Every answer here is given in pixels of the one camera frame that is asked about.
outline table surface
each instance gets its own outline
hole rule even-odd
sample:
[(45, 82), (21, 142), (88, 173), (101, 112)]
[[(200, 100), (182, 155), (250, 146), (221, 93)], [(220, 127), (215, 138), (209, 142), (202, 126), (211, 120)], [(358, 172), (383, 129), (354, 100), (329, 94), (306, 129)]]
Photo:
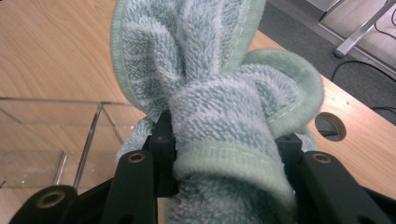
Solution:
[[(275, 41), (258, 32), (250, 49), (278, 48)], [(331, 113), (346, 127), (339, 142), (324, 138), (315, 122), (309, 129), (321, 150), (338, 158), (358, 182), (396, 199), (396, 127), (370, 108), (322, 77), (325, 99), (320, 112)]]
[[(127, 103), (112, 71), (109, 29), (115, 0), (1, 1), (0, 2), (0, 97), (109, 101)], [(250, 49), (281, 48), (257, 33)], [(346, 127), (346, 138), (332, 142), (309, 123), (321, 150), (337, 157), (365, 187), (396, 199), (396, 128), (325, 77), (325, 101), (321, 112), (334, 114)], [(11, 114), (43, 117), (48, 110), (13, 109)], [(78, 112), (89, 117), (95, 107)], [(141, 118), (125, 112), (117, 118)], [(69, 118), (61, 113), (58, 117)], [(31, 137), (15, 138), (19, 146), (48, 137), (51, 146), (65, 151), (83, 149), (89, 124), (84, 127), (34, 128)], [(8, 142), (9, 129), (0, 129)], [(0, 189), (0, 223), (6, 223), (26, 197), (36, 189)]]

